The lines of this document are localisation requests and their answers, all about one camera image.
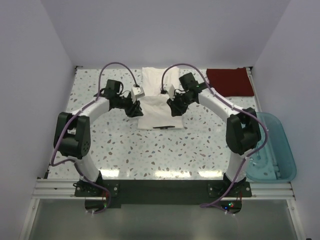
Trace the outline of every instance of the white cloth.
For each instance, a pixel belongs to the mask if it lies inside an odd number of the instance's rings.
[[[167,104],[169,96],[161,94],[161,78],[165,69],[154,67],[142,68],[142,87],[145,96],[140,98],[140,106],[143,116],[138,119],[138,129],[159,130],[163,127],[168,129],[183,129],[182,116],[171,116],[171,109]],[[179,68],[171,68],[164,76],[164,89],[171,85],[179,88]]]

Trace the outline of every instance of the gray wall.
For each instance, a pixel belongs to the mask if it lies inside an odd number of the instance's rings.
[[[40,0],[0,7],[0,239],[17,239],[52,152],[73,65]]]
[[[253,66],[290,0],[42,0],[71,60]]]
[[[312,239],[320,239],[319,10],[319,0],[292,0],[253,68],[263,110],[280,118],[289,139],[293,190]]]

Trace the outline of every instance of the white towel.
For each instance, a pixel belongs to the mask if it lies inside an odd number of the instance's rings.
[[[145,96],[139,99],[143,116],[138,119],[138,129],[184,128],[182,116],[171,116],[171,109],[167,104],[169,96],[161,94],[161,78],[165,70],[154,67],[142,68],[142,87]],[[175,89],[179,88],[179,68],[173,67],[167,71],[163,82],[165,90],[168,90],[171,85]]]

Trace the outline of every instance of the plastic container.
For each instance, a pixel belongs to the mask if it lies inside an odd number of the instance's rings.
[[[250,157],[246,176],[261,183],[286,183],[292,181],[297,174],[297,167],[284,128],[278,118],[264,112],[257,112],[257,117],[268,129],[269,139],[266,146]],[[265,132],[260,126],[261,141],[265,140]]]

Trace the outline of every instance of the gray floor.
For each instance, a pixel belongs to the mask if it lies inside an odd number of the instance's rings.
[[[86,214],[83,200],[41,200],[31,240],[296,240],[285,200],[247,200],[233,217],[214,208],[124,205]]]

